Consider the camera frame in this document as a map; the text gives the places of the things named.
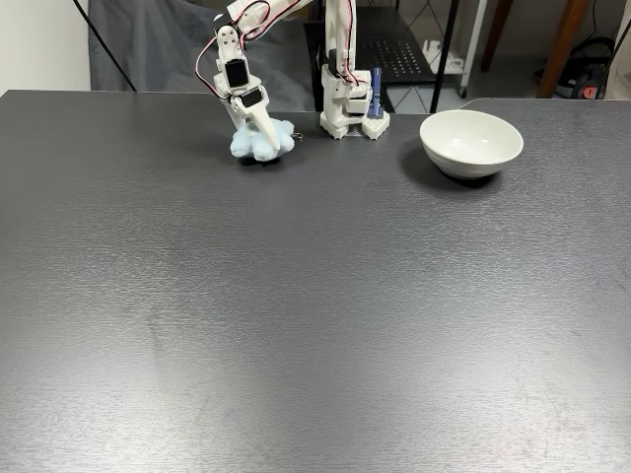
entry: cable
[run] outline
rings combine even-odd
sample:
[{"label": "cable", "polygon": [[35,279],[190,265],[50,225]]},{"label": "cable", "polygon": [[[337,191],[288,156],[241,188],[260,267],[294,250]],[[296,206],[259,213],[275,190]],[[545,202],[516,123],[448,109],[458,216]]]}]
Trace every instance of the cable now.
[{"label": "cable", "polygon": [[242,50],[245,50],[245,38],[247,37],[247,35],[258,30],[260,27],[265,25],[265,22],[269,18],[269,14],[272,12],[272,7],[269,5],[269,3],[267,3],[265,0],[256,0],[255,2],[252,2],[249,5],[247,5],[247,7],[245,7],[245,9],[242,11],[242,14],[235,20],[235,23],[237,24],[241,20],[241,17],[245,13],[245,10],[247,10],[249,7],[251,7],[252,5],[256,3],[265,4],[267,6],[267,12],[265,13],[265,18],[263,18],[263,21],[261,23],[259,23],[253,28],[248,29],[246,32],[242,33],[241,38],[239,39],[239,44],[241,45]]},{"label": "cable", "polygon": [[265,36],[265,34],[271,30],[271,28],[280,20],[280,17],[282,17],[285,13],[289,12],[291,9],[293,9],[296,5],[298,5],[299,3],[303,2],[304,0],[296,0],[294,3],[292,3],[289,7],[287,7],[285,10],[283,10],[282,12],[280,12],[278,15],[276,15],[263,29],[263,31],[259,34],[257,34],[255,37],[246,37],[245,41],[255,41],[257,39],[260,39],[262,37]]},{"label": "cable", "polygon": [[596,32],[598,31],[598,28],[596,26],[596,3],[598,3],[598,0],[594,0],[594,3],[592,4],[592,22],[594,23],[594,31],[583,42],[586,42],[592,39],[594,34],[596,34]]},{"label": "cable", "polygon": [[79,2],[77,0],[72,0],[75,4],[75,6],[77,7],[77,9],[79,10],[79,13],[81,13],[81,16],[83,17],[83,19],[86,21],[86,23],[88,24],[88,27],[90,27],[90,30],[92,31],[92,33],[94,34],[94,36],[97,37],[97,40],[99,41],[99,43],[101,44],[101,46],[103,47],[103,49],[105,50],[105,52],[107,53],[107,55],[109,56],[109,59],[111,59],[111,62],[114,63],[114,66],[116,66],[116,69],[118,69],[118,72],[120,72],[120,74],[122,75],[122,77],[125,79],[125,82],[127,83],[127,85],[129,86],[129,88],[134,91],[134,92],[138,92],[136,91],[136,88],[134,87],[134,85],[131,83],[131,81],[129,80],[129,78],[127,77],[127,74],[125,74],[125,71],[122,70],[122,67],[120,67],[120,64],[118,64],[118,61],[116,61],[116,58],[114,57],[114,55],[111,53],[111,51],[109,50],[109,48],[107,47],[107,45],[105,44],[105,41],[103,41],[103,38],[101,37],[101,35],[99,34],[99,32],[97,31],[97,29],[95,28],[95,26],[92,24],[92,22],[90,21],[90,19],[88,18],[88,15],[86,15],[86,12],[84,12],[83,8],[81,7],[81,5],[79,5]]},{"label": "cable", "polygon": [[609,70],[611,69],[611,64],[613,64],[613,60],[615,59],[615,56],[617,55],[618,50],[624,43],[624,40],[626,39],[629,33],[629,30],[631,30],[631,20],[629,20],[629,23],[627,23],[627,27],[624,29],[624,32],[622,33],[622,36],[620,37],[620,41],[618,41],[618,43],[615,45],[615,49],[613,49],[613,54],[611,54],[611,57],[609,58],[607,67],[604,70],[604,77],[602,78],[602,82],[600,83],[600,85],[598,86],[598,90],[596,91],[596,99],[600,97],[600,92],[602,92],[602,88],[606,84],[607,78],[609,77]]},{"label": "cable", "polygon": [[346,69],[346,74],[348,76],[351,76],[353,80],[355,81],[355,86],[359,86],[359,81],[353,75],[353,73],[349,70],[349,67],[348,67],[348,60],[350,59],[350,55],[351,55],[351,34],[353,33],[353,20],[354,20],[353,7],[351,5],[351,0],[346,0],[346,6],[348,7],[348,33],[346,34],[346,50],[348,51],[348,54],[346,56],[346,62],[344,63],[344,67]]},{"label": "cable", "polygon": [[418,19],[419,19],[419,17],[420,17],[420,16],[423,14],[423,12],[425,11],[425,9],[426,9],[427,7],[429,7],[429,6],[430,6],[430,1],[431,1],[431,0],[425,0],[425,6],[424,6],[423,8],[421,8],[421,11],[420,11],[420,12],[418,12],[418,13],[416,14],[416,16],[414,17],[414,20],[412,20],[412,21],[410,22],[410,24],[409,24],[409,25],[405,28],[405,30],[406,30],[406,31],[408,31],[408,30],[410,30],[410,29],[412,28],[412,25],[414,25],[414,23],[416,23],[416,20],[418,20]]},{"label": "cable", "polygon": [[202,77],[202,75],[199,73],[199,61],[201,60],[201,58],[204,56],[204,54],[206,54],[206,51],[208,51],[208,49],[210,48],[210,46],[213,45],[213,42],[215,42],[217,40],[217,37],[214,36],[209,42],[208,44],[206,44],[206,47],[204,47],[202,49],[202,51],[199,53],[199,56],[197,56],[197,61],[195,62],[195,75],[197,76],[197,79],[199,79],[201,82],[204,83],[204,85],[210,89],[210,92],[213,93],[213,95],[219,99],[220,101],[226,101],[227,99],[230,98],[230,96],[222,96],[220,95],[217,90],[210,84],[210,82],[208,82],[206,79],[204,79]]},{"label": "cable", "polygon": [[[263,3],[265,5],[267,5],[267,13],[265,14],[265,19],[263,20],[263,22],[267,19],[267,17],[269,16],[269,12],[271,10],[271,7],[269,5],[269,3],[267,3],[265,0],[255,0],[252,3],[246,5],[241,12],[237,15],[237,18],[234,20],[234,23],[237,24],[241,18],[244,16],[245,12],[247,11],[247,9],[249,9],[249,7],[253,6],[253,5],[257,5],[259,3]],[[217,92],[217,89],[215,89],[212,84],[210,82],[208,82],[206,79],[204,79],[204,77],[201,75],[201,73],[199,72],[199,61],[201,61],[201,58],[204,57],[204,54],[206,54],[206,52],[208,52],[208,49],[210,49],[210,46],[213,45],[213,43],[217,40],[217,37],[214,36],[210,41],[208,41],[208,44],[206,44],[206,47],[204,47],[201,52],[199,53],[199,55],[197,56],[197,61],[195,61],[195,76],[197,76],[197,79],[199,79],[204,86],[206,86],[210,92],[213,93],[213,95],[219,99],[220,101],[227,101],[230,98],[230,95],[227,96],[222,96],[221,94],[219,94],[219,92]]]},{"label": "cable", "polygon": [[438,17],[436,16],[434,7],[432,7],[432,0],[427,2],[427,6],[430,7],[430,12],[432,12],[432,16],[434,17],[434,21],[436,22],[436,25],[438,26],[438,30],[439,32],[441,32],[441,36],[443,37],[443,40],[445,40],[445,32],[443,31],[443,28],[441,28],[441,22],[438,20]]},{"label": "cable", "polygon": [[[612,33],[611,33],[611,40],[613,41],[613,44],[615,44],[615,37],[618,34],[618,32],[620,31],[620,27],[617,27]],[[605,51],[601,57],[604,57],[607,55],[607,51]]]}]

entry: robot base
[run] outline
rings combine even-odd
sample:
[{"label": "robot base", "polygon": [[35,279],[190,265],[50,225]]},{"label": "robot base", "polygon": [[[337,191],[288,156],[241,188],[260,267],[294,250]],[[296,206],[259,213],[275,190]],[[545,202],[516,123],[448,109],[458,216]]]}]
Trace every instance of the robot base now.
[{"label": "robot base", "polygon": [[[342,126],[340,128],[334,127],[330,121],[324,116],[324,112],[319,116],[319,126],[324,128],[329,135],[336,140],[341,140],[348,133],[348,126]],[[377,140],[390,126],[390,115],[384,111],[384,118],[372,118],[365,116],[362,120],[362,131],[371,140]]]}]

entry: table surface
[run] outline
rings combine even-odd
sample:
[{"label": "table surface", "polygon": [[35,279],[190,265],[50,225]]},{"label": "table surface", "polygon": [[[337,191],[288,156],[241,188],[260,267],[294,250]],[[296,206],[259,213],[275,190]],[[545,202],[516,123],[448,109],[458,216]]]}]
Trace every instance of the table surface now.
[{"label": "table surface", "polygon": [[211,97],[0,99],[0,471],[630,471],[631,103],[475,101],[463,184],[314,113],[239,165]]}]

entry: ceramic bowl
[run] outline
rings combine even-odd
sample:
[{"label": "ceramic bowl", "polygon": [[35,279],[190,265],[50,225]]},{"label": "ceramic bowl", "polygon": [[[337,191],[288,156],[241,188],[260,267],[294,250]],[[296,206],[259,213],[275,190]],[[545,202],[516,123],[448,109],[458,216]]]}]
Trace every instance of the ceramic bowl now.
[{"label": "ceramic bowl", "polygon": [[434,164],[459,179],[494,174],[524,148],[524,139],[513,125],[473,110],[449,110],[430,116],[421,125],[421,141]]}]

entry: gray curtain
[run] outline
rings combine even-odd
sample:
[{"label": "gray curtain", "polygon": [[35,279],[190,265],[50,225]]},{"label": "gray curtain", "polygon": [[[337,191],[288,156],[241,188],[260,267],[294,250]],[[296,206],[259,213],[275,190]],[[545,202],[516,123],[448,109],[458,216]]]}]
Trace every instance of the gray curtain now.
[{"label": "gray curtain", "polygon": [[[136,89],[142,92],[209,92],[193,74],[199,51],[213,35],[220,12],[184,0],[91,0],[90,18]],[[212,82],[217,51],[201,65]],[[272,111],[314,110],[304,26],[280,22],[247,51],[250,72],[263,81]],[[90,34],[93,91],[127,86]]]}]

